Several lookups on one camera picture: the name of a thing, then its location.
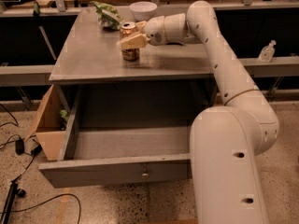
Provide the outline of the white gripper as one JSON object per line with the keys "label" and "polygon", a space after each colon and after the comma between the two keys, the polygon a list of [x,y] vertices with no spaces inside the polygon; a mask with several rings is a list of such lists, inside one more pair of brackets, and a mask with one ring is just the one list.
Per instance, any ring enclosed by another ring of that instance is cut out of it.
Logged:
{"label": "white gripper", "polygon": [[135,24],[140,33],[129,35],[118,42],[120,49],[141,49],[150,43],[153,46],[165,45],[164,30],[165,16],[154,17],[148,21],[139,21]]}

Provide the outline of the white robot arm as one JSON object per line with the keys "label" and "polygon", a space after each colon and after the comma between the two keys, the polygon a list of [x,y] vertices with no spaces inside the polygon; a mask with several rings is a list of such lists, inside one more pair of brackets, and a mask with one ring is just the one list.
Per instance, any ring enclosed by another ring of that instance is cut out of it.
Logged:
{"label": "white robot arm", "polygon": [[275,144],[278,117],[221,34],[213,7],[196,1],[184,14],[140,22],[122,49],[191,43],[206,50],[221,106],[202,111],[190,132],[199,224],[269,224],[255,158]]}

